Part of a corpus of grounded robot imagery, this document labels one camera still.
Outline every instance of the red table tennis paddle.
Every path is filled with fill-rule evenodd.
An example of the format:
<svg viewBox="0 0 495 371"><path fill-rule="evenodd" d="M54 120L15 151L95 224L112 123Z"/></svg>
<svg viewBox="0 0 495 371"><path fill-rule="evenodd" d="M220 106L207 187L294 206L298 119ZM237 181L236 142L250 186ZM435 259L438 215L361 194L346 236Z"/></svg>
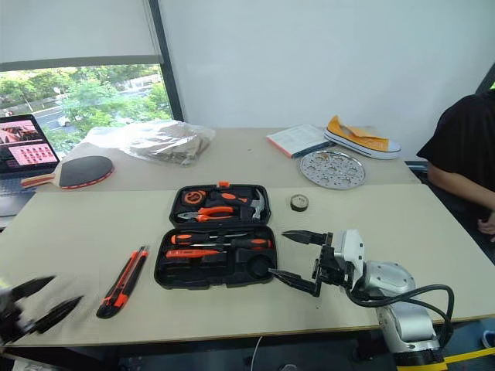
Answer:
<svg viewBox="0 0 495 371"><path fill-rule="evenodd" d="M106 179L114 171L114 165L104 156L75 158L58 165L51 174L33 176L21 181L24 188L53 183L62 189L91 186Z"/></svg>

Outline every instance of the floor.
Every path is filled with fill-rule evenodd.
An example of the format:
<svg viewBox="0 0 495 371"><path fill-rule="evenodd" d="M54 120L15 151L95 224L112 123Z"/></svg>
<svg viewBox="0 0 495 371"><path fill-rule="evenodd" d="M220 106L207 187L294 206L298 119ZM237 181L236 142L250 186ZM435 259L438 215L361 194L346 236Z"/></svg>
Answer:
<svg viewBox="0 0 495 371"><path fill-rule="evenodd" d="M472 322L458 328L444 351L445 356L481 349L480 336L485 329L495 328L495 318ZM249 371L253 347L247 349L217 350L167 356L146 356L121 360L125 371ZM263 346L261 340L254 360L255 371L278 371L291 363L298 371L395 371L390 355L371 361L355 363L351 359L354 340L310 342L294 345ZM495 356L452 364L449 371L495 370Z"/></svg>

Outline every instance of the perforated metal plate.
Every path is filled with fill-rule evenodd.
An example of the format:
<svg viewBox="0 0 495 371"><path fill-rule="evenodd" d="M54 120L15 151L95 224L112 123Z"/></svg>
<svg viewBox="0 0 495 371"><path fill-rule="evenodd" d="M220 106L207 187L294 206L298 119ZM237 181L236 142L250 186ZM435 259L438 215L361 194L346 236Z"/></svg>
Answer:
<svg viewBox="0 0 495 371"><path fill-rule="evenodd" d="M318 186L351 189L364 182L364 167L354 157L336 151L316 151L301 160L301 171Z"/></svg>

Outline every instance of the yellow tape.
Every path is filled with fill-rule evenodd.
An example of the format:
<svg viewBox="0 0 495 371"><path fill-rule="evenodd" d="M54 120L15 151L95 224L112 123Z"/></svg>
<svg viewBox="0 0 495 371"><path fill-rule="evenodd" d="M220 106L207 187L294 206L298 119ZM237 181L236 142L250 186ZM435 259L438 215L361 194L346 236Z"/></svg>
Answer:
<svg viewBox="0 0 495 371"><path fill-rule="evenodd" d="M495 354L495 348L488 348L483 350L476 350L475 352L458 354L457 356L445 357L445 363L455 363L461 361L467 361L468 359L479 358Z"/></svg>
<svg viewBox="0 0 495 371"><path fill-rule="evenodd" d="M447 364L442 363L432 363L431 365L423 366L397 366L397 371L446 371Z"/></svg>

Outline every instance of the window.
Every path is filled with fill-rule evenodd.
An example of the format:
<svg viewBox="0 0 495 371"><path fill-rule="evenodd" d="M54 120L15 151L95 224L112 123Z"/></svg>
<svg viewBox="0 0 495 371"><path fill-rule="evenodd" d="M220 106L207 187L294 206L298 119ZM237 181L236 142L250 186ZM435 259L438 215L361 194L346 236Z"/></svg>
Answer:
<svg viewBox="0 0 495 371"><path fill-rule="evenodd" d="M158 64L0 73L0 115L33 114L60 157L94 127L172 118Z"/></svg>

